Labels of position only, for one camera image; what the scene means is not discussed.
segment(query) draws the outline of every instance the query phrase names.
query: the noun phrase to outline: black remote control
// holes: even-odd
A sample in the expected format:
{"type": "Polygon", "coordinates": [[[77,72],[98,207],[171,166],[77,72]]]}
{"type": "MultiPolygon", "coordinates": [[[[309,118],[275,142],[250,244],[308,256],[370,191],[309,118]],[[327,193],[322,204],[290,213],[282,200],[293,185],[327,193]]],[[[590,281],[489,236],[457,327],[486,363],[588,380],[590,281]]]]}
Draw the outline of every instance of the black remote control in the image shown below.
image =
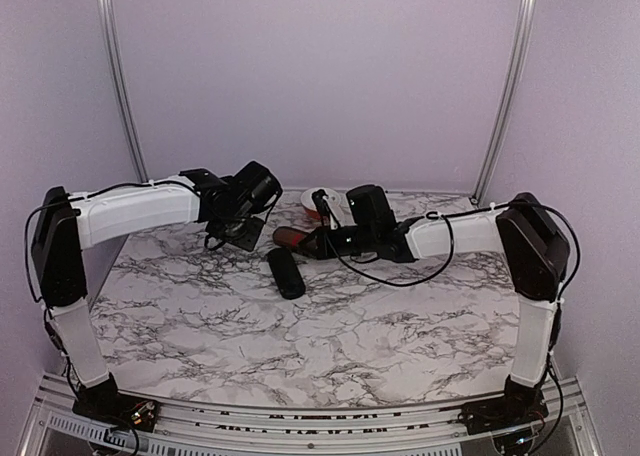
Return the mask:
{"type": "Polygon", "coordinates": [[[297,299],[304,294],[307,288],[291,251],[287,248],[272,249],[267,253],[267,261],[284,299],[297,299]]]}

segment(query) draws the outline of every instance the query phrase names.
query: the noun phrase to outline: metal extrusion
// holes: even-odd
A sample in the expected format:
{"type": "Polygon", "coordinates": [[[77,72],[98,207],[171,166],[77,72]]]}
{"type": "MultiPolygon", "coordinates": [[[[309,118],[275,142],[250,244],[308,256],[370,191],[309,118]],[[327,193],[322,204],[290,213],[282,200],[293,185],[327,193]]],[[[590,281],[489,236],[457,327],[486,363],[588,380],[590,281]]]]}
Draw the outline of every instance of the metal extrusion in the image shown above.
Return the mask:
{"type": "Polygon", "coordinates": [[[511,60],[502,92],[502,99],[498,107],[489,147],[487,148],[482,169],[480,170],[480,175],[478,176],[478,181],[473,191],[473,197],[480,202],[482,202],[486,195],[489,182],[491,181],[493,171],[498,161],[500,148],[502,147],[507,132],[514,95],[522,77],[522,70],[529,48],[535,3],[536,0],[520,0],[520,11],[518,13],[511,60]]]}
{"type": "MultiPolygon", "coordinates": [[[[580,417],[578,413],[586,414],[577,381],[567,379],[561,384],[565,393],[564,415],[573,418],[580,417]]],[[[559,394],[551,382],[544,385],[543,392],[550,411],[549,423],[558,416],[559,394]]],[[[491,395],[397,407],[333,409],[220,405],[154,397],[161,404],[158,421],[153,433],[139,433],[139,454],[439,456],[448,451],[448,456],[456,456],[456,448],[467,441],[531,427],[527,424],[469,435],[465,426],[457,421],[462,404],[491,395]]],[[[116,431],[105,438],[109,426],[73,414],[73,401],[64,378],[46,374],[18,454],[39,454],[50,431],[114,449],[131,449],[130,434],[116,431]]]]}
{"type": "Polygon", "coordinates": [[[149,180],[147,169],[142,157],[142,149],[136,131],[136,125],[133,120],[131,111],[131,103],[127,94],[124,72],[122,69],[122,61],[120,57],[120,48],[118,45],[118,34],[116,31],[116,21],[113,15],[113,4],[111,0],[98,0],[98,8],[100,10],[100,19],[105,38],[105,46],[109,57],[109,66],[111,68],[111,77],[116,91],[118,101],[118,109],[122,119],[127,146],[131,155],[136,177],[140,182],[149,180]]]}

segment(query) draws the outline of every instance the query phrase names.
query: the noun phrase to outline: metal grate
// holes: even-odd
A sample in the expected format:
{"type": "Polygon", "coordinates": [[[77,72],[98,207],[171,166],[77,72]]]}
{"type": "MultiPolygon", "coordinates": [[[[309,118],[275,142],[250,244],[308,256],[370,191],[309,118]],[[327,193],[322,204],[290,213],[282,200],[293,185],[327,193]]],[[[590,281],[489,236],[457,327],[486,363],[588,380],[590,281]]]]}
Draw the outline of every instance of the metal grate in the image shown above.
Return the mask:
{"type": "MultiPolygon", "coordinates": [[[[84,439],[114,449],[130,447],[130,445],[127,446],[127,441],[131,443],[130,437],[121,437],[118,436],[118,433],[107,434],[105,437],[105,433],[107,433],[107,429],[109,428],[108,425],[91,421],[74,414],[60,414],[52,411],[47,427],[78,439],[84,439]]],[[[268,456],[270,453],[207,449],[182,442],[157,439],[154,434],[141,433],[140,451],[138,454],[141,456],[268,456]]],[[[385,452],[384,454],[385,456],[462,456],[462,450],[460,445],[456,443],[420,451],[397,451],[385,452]]]]}

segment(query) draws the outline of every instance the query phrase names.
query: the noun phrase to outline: lavender wall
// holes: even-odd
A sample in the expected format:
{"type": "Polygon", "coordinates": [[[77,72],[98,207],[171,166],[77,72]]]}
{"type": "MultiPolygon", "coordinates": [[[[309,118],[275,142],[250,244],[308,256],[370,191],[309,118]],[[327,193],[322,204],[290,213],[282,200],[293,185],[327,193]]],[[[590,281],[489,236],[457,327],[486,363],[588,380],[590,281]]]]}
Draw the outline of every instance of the lavender wall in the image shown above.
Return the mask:
{"type": "MultiPolygon", "coordinates": [[[[27,293],[22,230],[46,190],[134,178],[96,0],[0,0],[0,441],[14,454],[55,354],[27,293]]],[[[114,244],[89,254],[92,291],[114,244]]]]}
{"type": "Polygon", "coordinates": [[[584,266],[557,359],[608,456],[640,454],[640,0],[538,0],[489,189],[530,190],[575,224],[584,266]]]}
{"type": "Polygon", "coordinates": [[[520,0],[113,0],[150,174],[471,192],[520,0]]]}

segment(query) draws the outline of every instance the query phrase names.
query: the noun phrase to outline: marble table surface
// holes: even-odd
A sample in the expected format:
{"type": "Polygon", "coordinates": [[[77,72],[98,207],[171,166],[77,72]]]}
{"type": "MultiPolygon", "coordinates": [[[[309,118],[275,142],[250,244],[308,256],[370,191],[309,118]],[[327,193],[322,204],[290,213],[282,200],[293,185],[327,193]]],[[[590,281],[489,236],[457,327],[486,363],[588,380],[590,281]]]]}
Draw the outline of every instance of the marble table surface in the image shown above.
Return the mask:
{"type": "MultiPolygon", "coordinates": [[[[404,289],[363,279],[336,260],[296,256],[307,293],[287,301],[265,254],[276,227],[314,227],[299,198],[285,192],[252,253],[207,251],[201,224],[128,238],[91,313],[121,388],[304,408],[395,406],[502,389],[518,304],[501,256],[456,256],[431,282],[404,289]]],[[[471,208],[458,196],[388,198],[398,219],[471,208]]],[[[442,260],[378,261],[366,270],[399,281],[429,274],[442,260]]]]}

